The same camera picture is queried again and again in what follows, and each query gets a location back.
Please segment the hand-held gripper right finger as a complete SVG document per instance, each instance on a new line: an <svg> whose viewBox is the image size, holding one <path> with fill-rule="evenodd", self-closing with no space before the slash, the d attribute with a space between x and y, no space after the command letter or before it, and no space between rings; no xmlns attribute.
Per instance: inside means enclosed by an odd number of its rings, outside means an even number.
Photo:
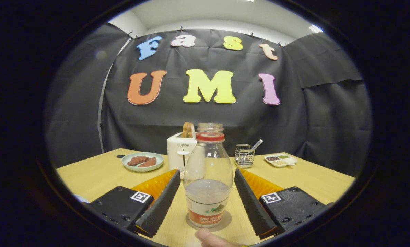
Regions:
<svg viewBox="0 0 410 247"><path fill-rule="evenodd" d="M330 208L299 187L283 189L244 169L234 182L254 232L260 239L295 228Z"/></svg>

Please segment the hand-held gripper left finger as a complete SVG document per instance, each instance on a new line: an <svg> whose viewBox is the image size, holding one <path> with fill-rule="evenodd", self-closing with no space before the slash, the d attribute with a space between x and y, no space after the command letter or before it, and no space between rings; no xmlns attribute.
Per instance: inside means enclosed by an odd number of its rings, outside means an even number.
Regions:
<svg viewBox="0 0 410 247"><path fill-rule="evenodd" d="M130 189L117 186L88 207L107 222L149 238L156 235L181 182L174 169Z"/></svg>

